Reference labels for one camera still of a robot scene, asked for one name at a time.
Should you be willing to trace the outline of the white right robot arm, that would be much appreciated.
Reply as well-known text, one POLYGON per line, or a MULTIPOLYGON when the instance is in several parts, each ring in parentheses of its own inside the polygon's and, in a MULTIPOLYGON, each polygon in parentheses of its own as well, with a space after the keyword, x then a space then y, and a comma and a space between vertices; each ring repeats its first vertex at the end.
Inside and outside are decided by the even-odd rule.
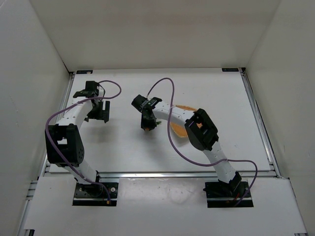
POLYGON ((162 99, 147 99, 136 96, 131 105, 141 113, 141 128, 153 130, 157 127, 157 119, 166 120, 183 127, 190 144, 201 151, 215 168, 219 185, 227 192, 234 192, 242 179, 232 167, 219 143, 218 129, 203 109, 196 111, 171 106, 162 99))

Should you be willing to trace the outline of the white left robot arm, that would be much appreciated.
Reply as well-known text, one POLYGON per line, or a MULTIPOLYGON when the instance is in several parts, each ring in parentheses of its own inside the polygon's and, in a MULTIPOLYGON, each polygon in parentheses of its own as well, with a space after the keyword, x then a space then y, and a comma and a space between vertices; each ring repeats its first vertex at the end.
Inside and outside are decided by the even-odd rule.
POLYGON ((85 150, 80 136, 84 121, 109 121, 110 101, 75 98, 61 111, 62 118, 50 125, 52 115, 45 126, 47 158, 49 163, 69 171, 79 184, 96 184, 98 172, 84 160, 85 150))

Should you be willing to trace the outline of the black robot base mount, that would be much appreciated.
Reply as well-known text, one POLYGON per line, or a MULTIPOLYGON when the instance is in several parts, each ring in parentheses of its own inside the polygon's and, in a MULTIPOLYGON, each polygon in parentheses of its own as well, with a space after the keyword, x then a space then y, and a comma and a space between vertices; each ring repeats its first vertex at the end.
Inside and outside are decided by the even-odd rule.
POLYGON ((107 200, 107 192, 99 185, 77 183, 73 195, 73 206, 115 207, 119 190, 118 182, 105 182, 109 191, 110 201, 107 200))

